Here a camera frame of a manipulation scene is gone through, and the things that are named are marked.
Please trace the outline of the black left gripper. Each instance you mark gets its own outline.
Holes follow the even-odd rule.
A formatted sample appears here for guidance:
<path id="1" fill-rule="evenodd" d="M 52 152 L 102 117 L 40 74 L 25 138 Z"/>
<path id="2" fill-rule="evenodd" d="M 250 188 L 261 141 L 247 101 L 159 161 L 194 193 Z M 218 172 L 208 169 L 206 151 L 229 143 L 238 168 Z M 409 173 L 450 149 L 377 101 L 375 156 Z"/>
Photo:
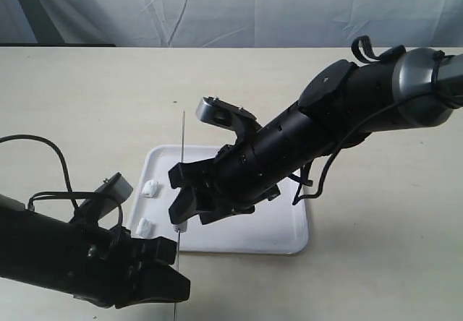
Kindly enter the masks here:
<path id="1" fill-rule="evenodd" d="M 175 241 L 81 223 L 72 224 L 72 233 L 68 290 L 76 299 L 116 309 L 189 299 L 190 280 L 170 266 L 177 257 Z"/>

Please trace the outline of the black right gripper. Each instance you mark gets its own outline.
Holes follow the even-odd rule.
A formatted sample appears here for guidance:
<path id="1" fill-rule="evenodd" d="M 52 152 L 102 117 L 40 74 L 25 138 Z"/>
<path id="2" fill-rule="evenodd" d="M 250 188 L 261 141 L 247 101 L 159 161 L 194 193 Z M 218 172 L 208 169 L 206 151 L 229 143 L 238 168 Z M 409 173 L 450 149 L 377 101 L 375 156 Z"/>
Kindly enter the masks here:
<path id="1" fill-rule="evenodd" d="M 169 208 L 173 225 L 194 216 L 202 224 L 252 214 L 255 205 L 281 192 L 280 136 L 254 136 L 223 146 L 215 158 L 177 163 L 168 172 L 172 189 L 181 188 Z"/>

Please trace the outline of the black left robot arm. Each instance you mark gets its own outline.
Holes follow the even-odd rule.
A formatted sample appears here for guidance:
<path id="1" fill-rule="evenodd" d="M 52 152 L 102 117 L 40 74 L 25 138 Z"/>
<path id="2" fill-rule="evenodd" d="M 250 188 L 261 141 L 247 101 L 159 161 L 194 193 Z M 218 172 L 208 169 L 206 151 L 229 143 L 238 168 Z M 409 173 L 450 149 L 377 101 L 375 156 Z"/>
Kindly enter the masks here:
<path id="1" fill-rule="evenodd" d="M 125 227 L 64 222 L 1 197 L 1 276 L 70 294 L 97 307 L 178 303 L 190 280 L 173 267 L 177 244 Z"/>

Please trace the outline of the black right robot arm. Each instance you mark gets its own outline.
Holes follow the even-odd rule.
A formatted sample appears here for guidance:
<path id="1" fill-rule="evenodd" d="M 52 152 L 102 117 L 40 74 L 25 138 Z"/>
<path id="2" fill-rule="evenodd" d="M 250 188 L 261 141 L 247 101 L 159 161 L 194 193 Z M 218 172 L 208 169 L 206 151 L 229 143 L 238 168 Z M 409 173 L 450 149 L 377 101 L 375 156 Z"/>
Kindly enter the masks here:
<path id="1" fill-rule="evenodd" d="M 374 132 L 436 127 L 462 107 L 462 57 L 432 48 L 396 46 L 375 54 L 366 35 L 320 72 L 300 97 L 266 125 L 249 111 L 204 97 L 198 119 L 233 131 L 236 140 L 213 158 L 180 162 L 169 170 L 178 195 L 169 219 L 199 217 L 204 225 L 251 214 L 279 196 L 291 179 L 322 195 L 327 173 L 344 149 Z"/>

